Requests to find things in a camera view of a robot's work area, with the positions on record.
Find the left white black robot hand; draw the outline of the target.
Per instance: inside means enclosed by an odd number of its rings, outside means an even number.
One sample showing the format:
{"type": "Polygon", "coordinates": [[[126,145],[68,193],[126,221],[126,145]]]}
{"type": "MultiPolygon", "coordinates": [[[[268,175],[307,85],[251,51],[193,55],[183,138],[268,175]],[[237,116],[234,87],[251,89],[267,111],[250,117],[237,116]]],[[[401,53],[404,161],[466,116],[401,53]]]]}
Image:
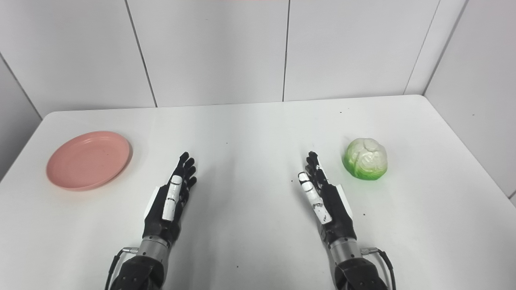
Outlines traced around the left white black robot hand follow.
{"type": "Polygon", "coordinates": [[[197,178],[195,159],[188,152],[179,157],[168,182],[157,187],[144,219],[142,237],[156,236],[173,246],[181,231],[181,218],[197,178]]]}

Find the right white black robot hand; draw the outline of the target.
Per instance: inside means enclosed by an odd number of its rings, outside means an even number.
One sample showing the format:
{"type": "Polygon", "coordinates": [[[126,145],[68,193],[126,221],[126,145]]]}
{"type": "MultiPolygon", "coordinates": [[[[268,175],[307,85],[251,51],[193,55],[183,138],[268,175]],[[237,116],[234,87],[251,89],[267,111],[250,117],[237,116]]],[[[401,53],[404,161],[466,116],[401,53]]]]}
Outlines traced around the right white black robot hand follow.
{"type": "Polygon", "coordinates": [[[338,187],[325,175],[315,151],[306,157],[305,171],[298,180],[321,224],[321,239],[330,246],[339,239],[356,239],[353,220],[339,194],[338,187]]]}

